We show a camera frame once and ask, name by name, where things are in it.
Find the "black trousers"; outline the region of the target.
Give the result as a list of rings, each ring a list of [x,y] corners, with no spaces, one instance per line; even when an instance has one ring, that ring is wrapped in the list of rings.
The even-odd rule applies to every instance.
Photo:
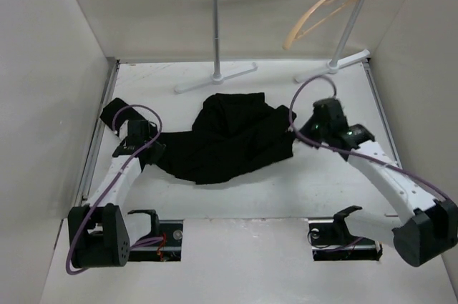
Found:
[[[189,131],[161,132],[141,164],[157,165],[181,180],[197,185],[227,182],[293,156],[296,138],[289,130],[296,114],[280,105],[271,107],[262,92],[209,96]]]

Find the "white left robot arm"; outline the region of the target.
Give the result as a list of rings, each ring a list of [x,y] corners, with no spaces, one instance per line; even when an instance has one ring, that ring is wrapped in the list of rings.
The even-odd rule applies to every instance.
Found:
[[[133,250],[165,244],[154,210],[122,210],[145,165],[154,163],[164,150],[155,144],[159,133],[143,119],[124,123],[120,133],[125,138],[115,149],[102,184],[85,205],[69,211],[66,272],[70,275],[89,268],[122,267]]]

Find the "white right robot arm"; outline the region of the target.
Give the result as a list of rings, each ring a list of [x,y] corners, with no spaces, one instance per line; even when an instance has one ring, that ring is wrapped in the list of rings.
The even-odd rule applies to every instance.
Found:
[[[394,166],[370,131],[348,125],[340,109],[317,107],[298,131],[307,144],[338,153],[364,175],[397,213],[377,216],[352,205],[333,216],[333,238],[349,243],[355,237],[385,242],[409,265],[419,267],[457,245],[457,205],[439,200]]]

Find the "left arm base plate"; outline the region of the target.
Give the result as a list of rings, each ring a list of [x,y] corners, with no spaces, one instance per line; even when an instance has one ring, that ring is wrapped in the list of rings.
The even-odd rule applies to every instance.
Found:
[[[161,220],[159,232],[146,237],[149,242],[137,243],[128,262],[180,262],[184,235],[183,220]]]

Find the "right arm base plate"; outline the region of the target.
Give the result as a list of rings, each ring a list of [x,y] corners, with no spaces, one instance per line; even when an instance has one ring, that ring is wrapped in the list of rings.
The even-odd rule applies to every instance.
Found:
[[[365,237],[356,237],[331,218],[308,220],[307,240],[314,261],[380,261],[383,246]]]

